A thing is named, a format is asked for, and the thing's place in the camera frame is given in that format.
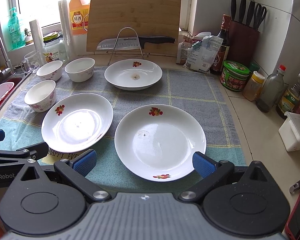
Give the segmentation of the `grey checked dish mat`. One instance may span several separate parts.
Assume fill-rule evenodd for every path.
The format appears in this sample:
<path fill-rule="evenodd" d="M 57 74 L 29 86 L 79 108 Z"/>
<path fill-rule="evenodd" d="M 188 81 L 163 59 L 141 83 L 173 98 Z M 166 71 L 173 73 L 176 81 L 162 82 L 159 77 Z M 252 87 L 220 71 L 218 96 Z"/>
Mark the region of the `grey checked dish mat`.
<path fill-rule="evenodd" d="M 120 90 L 104 78 L 105 67 L 95 68 L 93 77 L 82 83 L 72 82 L 64 74 L 57 81 L 57 102 L 79 93 L 95 93 L 109 100 L 114 110 L 114 118 L 109 131 L 96 145 L 97 164 L 86 176 L 100 187 L 112 191 L 179 192 L 200 181 L 195 171 L 183 179 L 169 183 L 144 180 L 125 168 L 114 148 L 114 133 L 120 120 L 133 109 L 153 103 L 178 107 L 191 114 L 202 126 L 206 139 L 206 154 L 216 160 L 229 160 L 238 166 L 245 166 L 245 159 L 235 125 L 225 99 L 212 75 L 184 70 L 163 69 L 162 78 L 150 88 L 140 91 Z M 25 104 L 26 92 L 40 82 L 33 77 L 21 89 L 0 118 L 0 129 L 5 139 L 0 142 L 0 150 L 19 148 L 42 142 L 41 124 L 45 113 L 36 113 Z"/>

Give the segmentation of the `dark knife block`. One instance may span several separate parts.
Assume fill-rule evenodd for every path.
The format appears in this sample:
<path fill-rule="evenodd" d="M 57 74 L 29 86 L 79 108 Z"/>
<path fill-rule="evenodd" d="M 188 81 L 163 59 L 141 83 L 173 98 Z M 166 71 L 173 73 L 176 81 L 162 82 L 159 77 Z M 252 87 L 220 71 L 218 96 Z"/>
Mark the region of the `dark knife block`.
<path fill-rule="evenodd" d="M 253 59 L 260 32 L 252 27 L 231 21 L 229 28 L 230 48 L 227 60 L 248 67 Z"/>

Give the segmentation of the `metal sink faucet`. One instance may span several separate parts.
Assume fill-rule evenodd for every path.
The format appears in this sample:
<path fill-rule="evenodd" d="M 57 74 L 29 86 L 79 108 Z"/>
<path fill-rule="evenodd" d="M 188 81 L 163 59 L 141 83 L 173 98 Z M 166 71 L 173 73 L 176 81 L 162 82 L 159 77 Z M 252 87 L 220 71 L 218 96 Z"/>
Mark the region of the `metal sink faucet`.
<path fill-rule="evenodd" d="M 8 58 L 8 54 L 6 52 L 6 49 L 5 49 L 5 46 L 4 46 L 4 43 L 1 39 L 1 37 L 0 37 L 0 50 L 1 50 L 2 56 L 4 57 L 4 60 L 5 60 L 5 66 L 6 66 L 5 72 L 7 73 L 7 75 L 13 75 L 15 73 L 15 71 L 12 66 L 11 60 Z"/>

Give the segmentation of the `red case smartphone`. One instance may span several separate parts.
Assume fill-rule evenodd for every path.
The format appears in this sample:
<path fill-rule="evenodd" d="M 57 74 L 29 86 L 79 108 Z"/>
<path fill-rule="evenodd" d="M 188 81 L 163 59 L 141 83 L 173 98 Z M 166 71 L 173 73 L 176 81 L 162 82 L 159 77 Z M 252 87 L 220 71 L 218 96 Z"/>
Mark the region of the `red case smartphone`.
<path fill-rule="evenodd" d="M 300 194 L 285 225 L 289 239 L 300 239 Z"/>

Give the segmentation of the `orange cooking wine jug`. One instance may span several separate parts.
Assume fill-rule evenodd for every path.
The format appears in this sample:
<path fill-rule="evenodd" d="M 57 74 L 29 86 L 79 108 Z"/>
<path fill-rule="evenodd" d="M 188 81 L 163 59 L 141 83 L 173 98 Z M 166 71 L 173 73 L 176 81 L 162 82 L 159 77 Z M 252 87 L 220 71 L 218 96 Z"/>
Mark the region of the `orange cooking wine jug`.
<path fill-rule="evenodd" d="M 69 18 L 73 35 L 86 34 L 88 29 L 90 0 L 70 0 Z"/>

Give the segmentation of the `clear glass mug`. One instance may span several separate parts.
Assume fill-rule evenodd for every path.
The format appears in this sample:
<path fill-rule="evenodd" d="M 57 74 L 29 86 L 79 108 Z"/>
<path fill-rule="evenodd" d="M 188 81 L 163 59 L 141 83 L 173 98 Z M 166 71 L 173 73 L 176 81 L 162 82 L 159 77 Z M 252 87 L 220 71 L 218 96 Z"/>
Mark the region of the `clear glass mug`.
<path fill-rule="evenodd" d="M 21 70 L 25 74 L 36 73 L 37 70 L 42 66 L 40 60 L 40 54 L 38 51 L 31 51 L 24 56 L 24 60 L 21 63 Z"/>

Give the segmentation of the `oil bottle green label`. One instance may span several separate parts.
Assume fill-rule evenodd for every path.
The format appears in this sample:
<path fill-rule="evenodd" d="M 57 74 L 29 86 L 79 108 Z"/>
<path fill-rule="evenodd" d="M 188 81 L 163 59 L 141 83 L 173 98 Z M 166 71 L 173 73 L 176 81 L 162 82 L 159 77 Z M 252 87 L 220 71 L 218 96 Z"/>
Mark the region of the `oil bottle green label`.
<path fill-rule="evenodd" d="M 276 111 L 281 118 L 286 119 L 286 112 L 292 112 L 296 105 L 300 102 L 300 73 L 297 81 L 289 86 L 284 92 L 276 106 Z"/>

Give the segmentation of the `white floral bowl left back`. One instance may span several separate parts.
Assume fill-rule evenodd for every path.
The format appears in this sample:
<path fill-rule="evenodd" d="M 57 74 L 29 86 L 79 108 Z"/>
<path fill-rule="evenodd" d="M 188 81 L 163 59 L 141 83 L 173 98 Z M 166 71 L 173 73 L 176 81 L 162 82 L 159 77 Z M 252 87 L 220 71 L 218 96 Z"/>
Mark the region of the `white floral bowl left back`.
<path fill-rule="evenodd" d="M 40 67 L 36 74 L 41 80 L 58 81 L 62 76 L 62 65 L 60 60 L 48 62 Z"/>

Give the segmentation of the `bamboo cutting board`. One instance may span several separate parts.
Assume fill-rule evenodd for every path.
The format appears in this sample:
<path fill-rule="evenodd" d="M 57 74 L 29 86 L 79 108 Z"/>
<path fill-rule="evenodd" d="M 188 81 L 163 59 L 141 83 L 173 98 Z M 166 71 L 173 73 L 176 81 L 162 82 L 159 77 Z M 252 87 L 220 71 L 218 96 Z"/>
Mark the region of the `bamboo cutting board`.
<path fill-rule="evenodd" d="M 99 42 L 121 37 L 169 36 L 175 42 L 145 44 L 143 51 L 166 56 L 177 55 L 181 0 L 90 0 L 87 47 L 96 51 Z"/>

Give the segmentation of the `white floral bowl front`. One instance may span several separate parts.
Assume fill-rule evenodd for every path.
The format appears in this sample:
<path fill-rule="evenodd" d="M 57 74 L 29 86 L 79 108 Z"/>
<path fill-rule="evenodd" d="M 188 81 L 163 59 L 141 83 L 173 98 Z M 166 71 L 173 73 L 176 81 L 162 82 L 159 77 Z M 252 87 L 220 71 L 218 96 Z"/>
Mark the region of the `white floral bowl front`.
<path fill-rule="evenodd" d="M 24 102 L 35 112 L 49 110 L 56 103 L 56 82 L 45 80 L 34 85 L 25 95 Z"/>

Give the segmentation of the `white plate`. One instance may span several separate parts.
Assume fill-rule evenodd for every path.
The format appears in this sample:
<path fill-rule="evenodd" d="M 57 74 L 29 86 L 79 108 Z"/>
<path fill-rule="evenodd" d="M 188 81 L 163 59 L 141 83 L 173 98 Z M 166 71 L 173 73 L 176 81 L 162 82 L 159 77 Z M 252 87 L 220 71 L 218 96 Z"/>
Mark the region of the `white plate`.
<path fill-rule="evenodd" d="M 42 122 L 42 138 L 49 148 L 75 153 L 96 144 L 113 121 L 111 103 L 103 96 L 81 93 L 57 102 Z"/>
<path fill-rule="evenodd" d="M 114 136 L 117 155 L 133 174 L 154 182 L 175 181 L 194 171 L 193 154 L 206 152 L 203 128 L 169 105 L 145 105 L 126 114 Z"/>
<path fill-rule="evenodd" d="M 127 91 L 147 89 L 161 77 L 162 69 L 156 63 L 142 59 L 117 61 L 104 72 L 104 78 L 111 85 Z"/>

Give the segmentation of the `white plastic food bag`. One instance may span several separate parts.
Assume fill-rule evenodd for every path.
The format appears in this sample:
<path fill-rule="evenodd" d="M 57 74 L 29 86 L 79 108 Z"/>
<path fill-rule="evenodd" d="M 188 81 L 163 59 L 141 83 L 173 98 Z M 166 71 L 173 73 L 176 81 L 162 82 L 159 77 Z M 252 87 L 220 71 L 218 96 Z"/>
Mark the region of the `white plastic food bag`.
<path fill-rule="evenodd" d="M 218 36 L 206 35 L 187 50 L 184 67 L 196 72 L 206 73 L 212 66 L 223 43 Z"/>

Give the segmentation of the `white floral bowl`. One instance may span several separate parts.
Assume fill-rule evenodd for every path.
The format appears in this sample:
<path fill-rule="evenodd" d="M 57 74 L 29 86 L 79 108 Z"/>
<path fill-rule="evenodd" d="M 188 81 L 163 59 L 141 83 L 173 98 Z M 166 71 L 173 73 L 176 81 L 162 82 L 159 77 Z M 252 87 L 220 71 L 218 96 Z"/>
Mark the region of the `white floral bowl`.
<path fill-rule="evenodd" d="M 24 102 L 35 112 L 49 110 L 56 103 L 56 82 L 45 80 L 34 85 L 25 95 Z"/>
<path fill-rule="evenodd" d="M 58 81 L 62 76 L 62 65 L 60 60 L 48 62 L 40 67 L 36 74 L 41 80 Z"/>

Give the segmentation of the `white plastic container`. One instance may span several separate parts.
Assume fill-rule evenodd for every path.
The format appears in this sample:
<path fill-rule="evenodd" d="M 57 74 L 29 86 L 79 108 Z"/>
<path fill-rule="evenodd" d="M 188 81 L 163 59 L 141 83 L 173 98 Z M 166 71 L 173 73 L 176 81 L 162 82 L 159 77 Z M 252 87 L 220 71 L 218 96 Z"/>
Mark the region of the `white plastic container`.
<path fill-rule="evenodd" d="M 300 114 L 285 113 L 286 120 L 279 128 L 279 135 L 287 152 L 300 151 Z"/>

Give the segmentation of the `clear bottle red cap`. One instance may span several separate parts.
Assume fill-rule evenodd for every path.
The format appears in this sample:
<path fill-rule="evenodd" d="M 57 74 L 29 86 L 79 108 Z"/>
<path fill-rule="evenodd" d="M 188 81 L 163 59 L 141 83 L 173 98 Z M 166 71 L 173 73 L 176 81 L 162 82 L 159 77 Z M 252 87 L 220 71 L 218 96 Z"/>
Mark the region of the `clear bottle red cap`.
<path fill-rule="evenodd" d="M 268 113 L 275 105 L 285 86 L 283 80 L 285 71 L 286 67 L 281 64 L 276 72 L 267 77 L 256 102 L 256 106 L 260 111 Z"/>

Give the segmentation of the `small potted plant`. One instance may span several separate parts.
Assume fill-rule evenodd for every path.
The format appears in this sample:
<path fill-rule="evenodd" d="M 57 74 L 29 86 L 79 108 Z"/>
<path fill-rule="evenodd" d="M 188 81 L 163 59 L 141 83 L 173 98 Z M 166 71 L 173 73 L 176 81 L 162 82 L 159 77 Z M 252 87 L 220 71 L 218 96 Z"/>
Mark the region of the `small potted plant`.
<path fill-rule="evenodd" d="M 25 45 L 29 45 L 33 43 L 33 37 L 32 33 L 29 29 L 24 29 L 24 35 L 25 35 Z"/>

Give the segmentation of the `clear plastic cup stack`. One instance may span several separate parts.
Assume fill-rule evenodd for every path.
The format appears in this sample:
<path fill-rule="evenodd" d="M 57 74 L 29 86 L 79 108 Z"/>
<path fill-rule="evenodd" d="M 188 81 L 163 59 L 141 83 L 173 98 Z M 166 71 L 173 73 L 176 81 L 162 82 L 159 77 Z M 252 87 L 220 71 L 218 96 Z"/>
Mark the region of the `clear plastic cup stack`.
<path fill-rule="evenodd" d="M 77 54 L 74 46 L 74 37 L 71 32 L 69 6 L 67 0 L 58 1 L 58 7 L 67 58 L 69 61 L 72 61 L 77 57 Z"/>

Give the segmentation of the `glass jar green lid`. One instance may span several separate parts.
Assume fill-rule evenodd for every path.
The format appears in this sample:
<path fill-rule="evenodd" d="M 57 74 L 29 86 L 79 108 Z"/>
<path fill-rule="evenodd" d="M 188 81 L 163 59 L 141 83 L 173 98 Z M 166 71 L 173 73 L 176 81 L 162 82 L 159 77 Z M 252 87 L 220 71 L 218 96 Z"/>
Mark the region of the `glass jar green lid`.
<path fill-rule="evenodd" d="M 66 60 L 65 45 L 62 36 L 58 32 L 52 32 L 43 37 L 44 52 L 46 62 Z"/>

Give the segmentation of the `dark soy sauce bottle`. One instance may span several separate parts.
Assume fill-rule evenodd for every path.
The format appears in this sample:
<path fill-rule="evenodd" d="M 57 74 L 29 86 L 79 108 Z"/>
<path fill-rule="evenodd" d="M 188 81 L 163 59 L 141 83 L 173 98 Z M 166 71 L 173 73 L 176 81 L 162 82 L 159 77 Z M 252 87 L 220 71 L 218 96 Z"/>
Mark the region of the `dark soy sauce bottle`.
<path fill-rule="evenodd" d="M 223 69 L 223 61 L 228 55 L 230 48 L 229 41 L 229 28 L 230 28 L 231 17 L 224 14 L 222 19 L 222 25 L 219 31 L 218 37 L 223 39 L 223 42 L 219 48 L 219 51 L 214 59 L 213 64 L 210 67 L 210 73 L 214 75 L 221 75 Z"/>

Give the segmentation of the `green dish soap bottle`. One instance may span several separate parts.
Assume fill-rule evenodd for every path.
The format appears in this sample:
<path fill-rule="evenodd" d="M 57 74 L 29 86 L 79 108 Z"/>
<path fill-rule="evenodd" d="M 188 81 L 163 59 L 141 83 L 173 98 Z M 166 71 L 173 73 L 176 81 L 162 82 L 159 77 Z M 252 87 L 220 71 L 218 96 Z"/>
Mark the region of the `green dish soap bottle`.
<path fill-rule="evenodd" d="M 7 26 L 11 37 L 12 49 L 18 49 L 25 46 L 25 38 L 21 31 L 16 7 L 10 9 L 10 19 L 8 20 Z"/>

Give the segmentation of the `yellow lid spice jar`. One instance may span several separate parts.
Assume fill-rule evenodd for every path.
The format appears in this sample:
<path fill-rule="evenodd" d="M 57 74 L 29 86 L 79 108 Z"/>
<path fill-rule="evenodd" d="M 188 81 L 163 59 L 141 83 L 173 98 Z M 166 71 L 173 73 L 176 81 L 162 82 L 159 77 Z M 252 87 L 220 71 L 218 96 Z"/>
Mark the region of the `yellow lid spice jar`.
<path fill-rule="evenodd" d="M 265 77 L 257 71 L 254 71 L 251 78 L 243 89 L 243 96 L 249 101 L 255 101 L 262 89 Z"/>

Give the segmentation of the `orange snack package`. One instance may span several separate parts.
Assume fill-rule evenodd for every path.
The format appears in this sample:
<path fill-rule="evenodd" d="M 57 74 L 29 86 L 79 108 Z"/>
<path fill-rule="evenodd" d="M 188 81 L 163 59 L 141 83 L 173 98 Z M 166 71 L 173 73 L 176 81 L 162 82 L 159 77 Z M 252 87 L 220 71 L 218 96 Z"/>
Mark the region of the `orange snack package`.
<path fill-rule="evenodd" d="M 178 40 L 176 64 L 184 64 L 187 60 L 188 49 L 198 40 L 182 35 Z"/>

